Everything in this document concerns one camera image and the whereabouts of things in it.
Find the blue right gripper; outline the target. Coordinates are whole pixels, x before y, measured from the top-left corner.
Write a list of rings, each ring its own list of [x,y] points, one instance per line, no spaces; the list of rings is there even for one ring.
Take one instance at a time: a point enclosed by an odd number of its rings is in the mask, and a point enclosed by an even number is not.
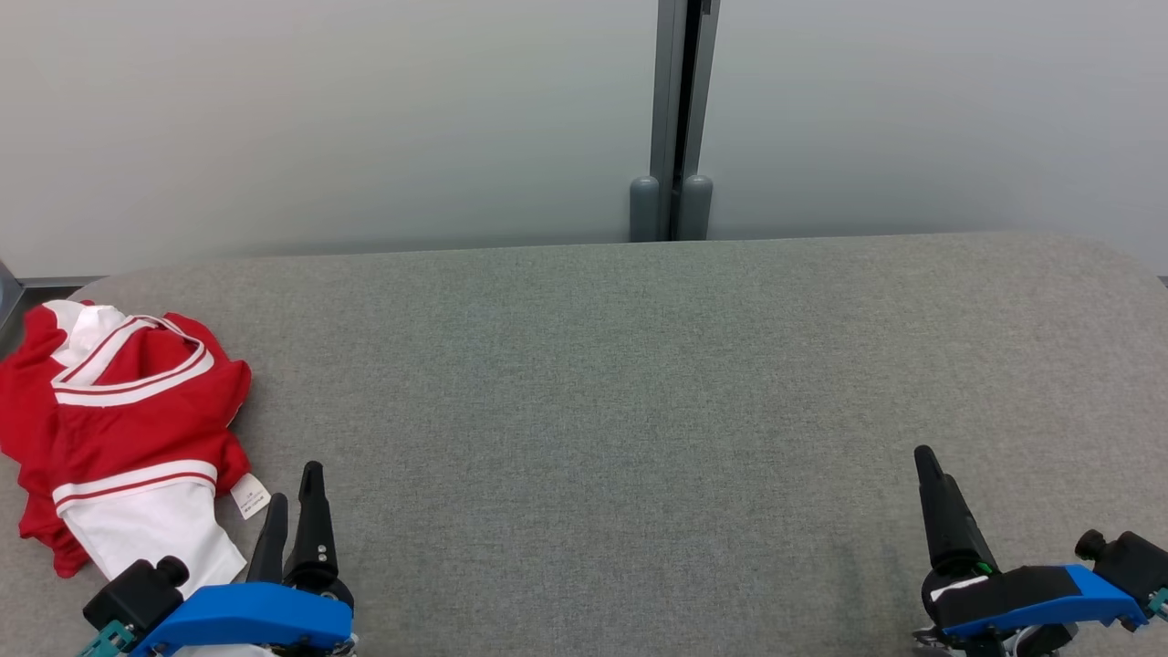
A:
[[[931,625],[912,634],[926,656],[1057,656],[1083,623],[1150,622],[1146,603],[1083,565],[997,570],[955,478],[929,445],[915,449],[931,569],[922,602]]]

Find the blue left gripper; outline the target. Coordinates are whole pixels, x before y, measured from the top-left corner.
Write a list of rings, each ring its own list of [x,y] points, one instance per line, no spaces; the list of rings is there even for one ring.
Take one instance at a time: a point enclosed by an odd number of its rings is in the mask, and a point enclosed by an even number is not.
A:
[[[288,502],[271,495],[246,582],[209,586],[193,592],[130,656],[174,656],[183,648],[271,645],[308,649],[315,653],[356,645],[354,614],[338,599],[352,599],[339,578],[338,542],[327,499],[324,465],[305,464],[297,502],[296,540],[288,549]]]

